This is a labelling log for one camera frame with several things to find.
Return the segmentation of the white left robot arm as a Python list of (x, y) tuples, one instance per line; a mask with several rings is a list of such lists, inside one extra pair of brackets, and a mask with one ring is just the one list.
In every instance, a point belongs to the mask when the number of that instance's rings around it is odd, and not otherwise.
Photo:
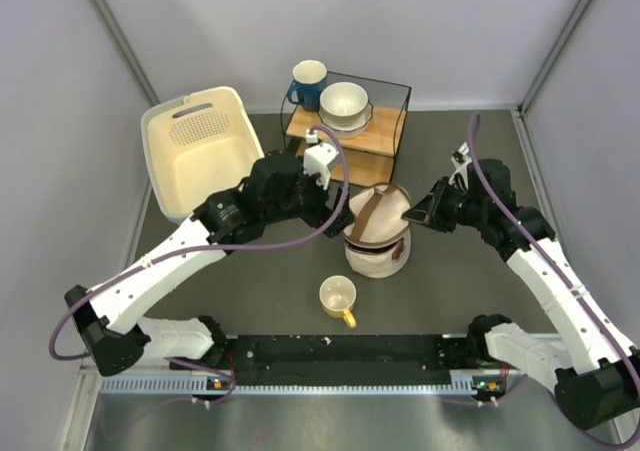
[(65, 295), (89, 356), (104, 377), (143, 360), (179, 358), (216, 367), (227, 337), (209, 316), (151, 319), (146, 312), (201, 269), (238, 250), (259, 249), (267, 226), (300, 219), (334, 237), (353, 221), (348, 192), (327, 206), (333, 149), (315, 146), (303, 157), (273, 152), (258, 159), (231, 189), (211, 194), (160, 245), (126, 271), (91, 290)]

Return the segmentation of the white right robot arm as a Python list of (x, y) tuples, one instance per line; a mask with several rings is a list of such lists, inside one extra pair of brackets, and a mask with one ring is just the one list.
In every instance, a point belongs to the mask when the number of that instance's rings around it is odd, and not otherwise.
[(590, 430), (639, 406), (631, 374), (639, 349), (604, 315), (572, 271), (541, 212), (520, 206), (509, 168), (497, 159), (436, 181), (403, 219), (439, 232), (476, 229), (534, 295), (562, 343), (540, 341), (501, 314), (479, 315), (467, 332), (476, 365), (505, 362), (554, 396), (564, 416)]

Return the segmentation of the cream round laundry bag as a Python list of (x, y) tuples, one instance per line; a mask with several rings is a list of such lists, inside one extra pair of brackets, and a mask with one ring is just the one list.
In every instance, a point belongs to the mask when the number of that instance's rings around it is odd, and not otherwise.
[(410, 207), (409, 193), (393, 183), (376, 183), (350, 199), (354, 222), (343, 233), (346, 259), (354, 272), (384, 279), (406, 265), (412, 236), (403, 214)]

